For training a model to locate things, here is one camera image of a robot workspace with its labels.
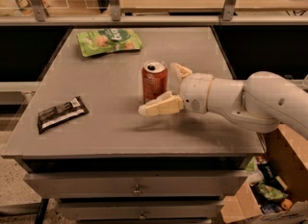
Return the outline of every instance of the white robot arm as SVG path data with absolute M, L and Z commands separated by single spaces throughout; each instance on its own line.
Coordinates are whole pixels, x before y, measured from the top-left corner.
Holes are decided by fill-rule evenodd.
M 308 93 L 270 72 L 257 72 L 246 81 L 192 73 L 172 63 L 180 82 L 179 95 L 169 91 L 140 106 L 145 116 L 180 112 L 214 112 L 231 123 L 258 133 L 274 131 L 280 122 L 308 139 Z

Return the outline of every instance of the black candy bar wrapper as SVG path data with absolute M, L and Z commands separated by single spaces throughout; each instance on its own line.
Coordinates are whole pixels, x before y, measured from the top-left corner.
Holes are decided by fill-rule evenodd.
M 58 126 L 70 119 L 89 113 L 80 96 L 70 102 L 62 103 L 38 113 L 38 133 L 41 135 L 46 130 Z

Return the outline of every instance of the drawer knob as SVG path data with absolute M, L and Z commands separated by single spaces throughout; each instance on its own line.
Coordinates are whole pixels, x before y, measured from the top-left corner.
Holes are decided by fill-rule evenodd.
M 140 186 L 136 184 L 135 189 L 133 190 L 133 194 L 138 196 L 142 194 L 142 190 L 140 190 Z
M 141 211 L 141 216 L 139 217 L 139 220 L 145 220 L 146 216 L 144 215 L 144 212 Z

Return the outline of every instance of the snack package in box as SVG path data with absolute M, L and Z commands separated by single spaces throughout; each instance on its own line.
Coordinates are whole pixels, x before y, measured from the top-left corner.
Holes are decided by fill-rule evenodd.
M 89 57 L 120 51 L 139 51 L 142 42 L 132 29 L 99 29 L 77 34 L 82 55 Z

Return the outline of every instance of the red can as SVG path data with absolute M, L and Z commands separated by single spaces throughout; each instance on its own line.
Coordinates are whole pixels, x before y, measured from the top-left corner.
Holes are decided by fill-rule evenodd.
M 167 90 L 167 68 L 162 62 L 147 62 L 142 69 L 143 103 Z

